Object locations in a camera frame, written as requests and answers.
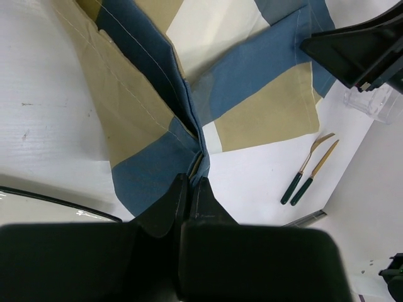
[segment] stain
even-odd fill
[[[28,136],[28,134],[30,134],[30,130],[29,130],[29,129],[28,129],[28,130],[25,132],[25,134],[23,135],[23,138],[22,138],[23,142],[25,142],[26,137]]]

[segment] cloth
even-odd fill
[[[324,0],[53,6],[96,105],[116,195],[133,215],[176,174],[187,172],[192,183],[207,176],[209,154],[319,129],[315,104],[334,78],[299,44],[334,29]]]

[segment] dark green handle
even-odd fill
[[[297,187],[297,184],[300,182],[302,177],[302,173],[298,172],[297,175],[294,177],[293,181],[289,185],[287,191],[285,191],[283,198],[281,199],[282,204],[286,204],[287,201],[290,199],[292,193],[294,192],[295,188]]]
[[[308,178],[307,181],[305,181],[305,184],[302,185],[302,187],[298,190],[296,195],[291,200],[291,205],[295,206],[301,199],[302,195],[308,190],[310,184],[312,184],[312,181],[314,181],[313,178]]]

